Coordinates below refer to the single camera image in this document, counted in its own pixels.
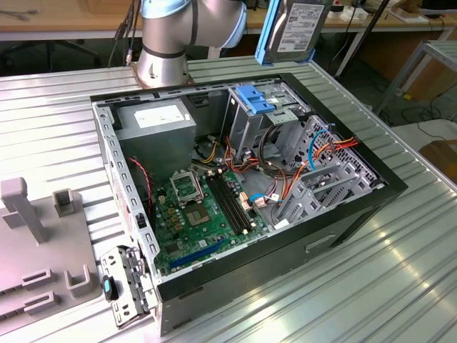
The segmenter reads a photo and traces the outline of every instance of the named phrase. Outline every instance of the blue latch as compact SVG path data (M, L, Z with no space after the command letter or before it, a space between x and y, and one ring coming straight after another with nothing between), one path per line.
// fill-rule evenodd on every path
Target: blue latch
M244 103L251 108L253 114L272 112L275 110L273 105L266 102L262 93L257 91L252 85L236 87L238 95L243 99Z

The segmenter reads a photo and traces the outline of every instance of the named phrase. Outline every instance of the green motherboard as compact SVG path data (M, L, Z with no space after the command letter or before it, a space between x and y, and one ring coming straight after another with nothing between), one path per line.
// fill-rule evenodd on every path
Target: green motherboard
M231 186L231 196L241 208L238 195L243 190L233 172L225 171L221 178ZM199 177L199 184L204 194L203 201L200 204L189 202L181 207L171 182L153 189L154 196L158 199L155 235L160 246L156 266L162 275L168 275L192 263L203 261L212 254L259 238L268 231L256 212L251 210L248 215L241 210L249 220L250 230L244 234L236 234L216 201L217 196L210 190L209 180ZM175 184L175 187L179 192L184 188L186 194L193 191L191 185Z

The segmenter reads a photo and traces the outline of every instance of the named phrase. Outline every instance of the power supply label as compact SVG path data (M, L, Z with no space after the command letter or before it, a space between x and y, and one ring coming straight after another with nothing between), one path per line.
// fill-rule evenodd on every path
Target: power supply label
M143 109L135 112L135 118L140 128L174 123L185 120L176 105L157 107L155 109Z
M321 18L324 5L293 4L278 52L306 51Z

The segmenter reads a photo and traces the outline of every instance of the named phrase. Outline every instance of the corrugated aluminum surface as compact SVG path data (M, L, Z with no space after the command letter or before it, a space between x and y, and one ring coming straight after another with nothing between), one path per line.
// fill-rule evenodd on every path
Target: corrugated aluminum surface
M430 41L425 50L457 72L457 41Z
M291 72L408 185L349 242L170 336L146 318L115 327L101 296L0 337L5 342L455 342L457 201L445 179L316 65L262 68L252 58L190 63L196 81ZM0 79L0 177L22 175L30 197L79 190L96 258L122 234L87 96L137 89L130 69Z

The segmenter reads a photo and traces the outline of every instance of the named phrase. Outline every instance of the motherboard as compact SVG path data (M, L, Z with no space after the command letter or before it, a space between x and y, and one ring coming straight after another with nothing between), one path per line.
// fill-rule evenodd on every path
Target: motherboard
M172 180L153 189L158 199L155 235L160 246L156 266L162 275L258 239L268 231L255 210L242 208L239 194L243 189L232 171ZM201 200L197 197L197 201L183 203L183 198L199 190Z

